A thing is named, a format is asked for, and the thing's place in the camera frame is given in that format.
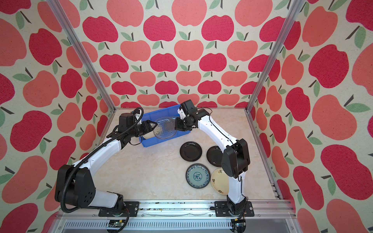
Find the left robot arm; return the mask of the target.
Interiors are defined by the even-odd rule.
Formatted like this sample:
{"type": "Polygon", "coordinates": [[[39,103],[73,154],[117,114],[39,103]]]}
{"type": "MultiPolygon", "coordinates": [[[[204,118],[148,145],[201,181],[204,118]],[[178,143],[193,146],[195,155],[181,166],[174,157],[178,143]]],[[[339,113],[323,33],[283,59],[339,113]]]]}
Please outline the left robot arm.
{"type": "Polygon", "coordinates": [[[156,122],[143,121],[144,110],[136,108],[121,114],[119,124],[106,139],[81,160],[72,165],[63,165],[57,174],[54,198],[64,213],[79,209],[99,209],[108,212],[128,213],[123,196],[118,193],[101,191],[95,187],[93,177],[115,154],[120,152],[133,138],[151,133],[156,122]]]}

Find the blue patterned plate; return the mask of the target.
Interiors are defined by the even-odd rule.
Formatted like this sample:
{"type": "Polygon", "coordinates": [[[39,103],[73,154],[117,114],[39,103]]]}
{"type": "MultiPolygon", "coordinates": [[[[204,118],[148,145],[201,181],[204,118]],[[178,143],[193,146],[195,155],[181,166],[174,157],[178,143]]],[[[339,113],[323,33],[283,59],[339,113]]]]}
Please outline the blue patterned plate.
{"type": "Polygon", "coordinates": [[[205,165],[195,163],[187,168],[185,177],[191,187],[202,189],[210,183],[211,174],[205,165]]]}

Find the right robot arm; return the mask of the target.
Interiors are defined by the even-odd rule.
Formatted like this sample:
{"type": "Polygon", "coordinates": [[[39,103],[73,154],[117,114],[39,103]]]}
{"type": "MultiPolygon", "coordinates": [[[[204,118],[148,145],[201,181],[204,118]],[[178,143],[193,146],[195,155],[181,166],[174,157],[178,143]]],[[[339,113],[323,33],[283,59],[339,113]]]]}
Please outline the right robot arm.
{"type": "Polygon", "coordinates": [[[181,103],[178,114],[176,130],[191,131],[198,128],[222,151],[221,167],[229,176],[228,211],[233,216],[243,216],[248,203],[248,198],[244,195],[244,179],[250,165],[248,143],[231,136],[215,122],[211,113],[204,108],[195,107],[191,100],[181,103]]]}

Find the cream yellow plate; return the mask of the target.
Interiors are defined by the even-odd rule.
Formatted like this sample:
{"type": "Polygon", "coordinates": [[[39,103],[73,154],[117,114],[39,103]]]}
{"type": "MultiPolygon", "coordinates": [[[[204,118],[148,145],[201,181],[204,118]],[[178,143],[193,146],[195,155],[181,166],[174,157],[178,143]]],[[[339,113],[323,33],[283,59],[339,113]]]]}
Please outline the cream yellow plate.
{"type": "Polygon", "coordinates": [[[221,195],[228,195],[229,193],[229,176],[222,168],[213,171],[211,175],[211,184],[216,192],[221,195]]]}

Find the smoky glass plate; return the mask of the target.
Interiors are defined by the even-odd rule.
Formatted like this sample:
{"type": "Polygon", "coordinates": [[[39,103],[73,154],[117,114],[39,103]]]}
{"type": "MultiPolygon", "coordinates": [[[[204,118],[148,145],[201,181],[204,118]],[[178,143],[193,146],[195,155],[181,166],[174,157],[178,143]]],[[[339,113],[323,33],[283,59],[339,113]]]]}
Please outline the smoky glass plate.
{"type": "Polygon", "coordinates": [[[177,130],[175,129],[174,117],[162,117],[155,122],[157,126],[153,130],[153,134],[156,138],[166,140],[176,135],[177,130]]]}

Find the black plate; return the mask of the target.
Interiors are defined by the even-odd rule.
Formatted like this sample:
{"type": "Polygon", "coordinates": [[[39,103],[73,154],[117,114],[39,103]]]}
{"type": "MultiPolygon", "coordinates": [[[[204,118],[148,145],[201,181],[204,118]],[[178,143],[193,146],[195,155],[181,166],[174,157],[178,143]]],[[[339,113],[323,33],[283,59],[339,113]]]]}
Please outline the black plate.
{"type": "Polygon", "coordinates": [[[202,156],[202,148],[201,146],[193,141],[189,141],[184,143],[180,147],[180,156],[188,162],[195,162],[199,160],[202,156]]]}
{"type": "Polygon", "coordinates": [[[223,153],[218,146],[212,146],[207,151],[207,160],[215,167],[221,167],[222,156],[223,153]]]}

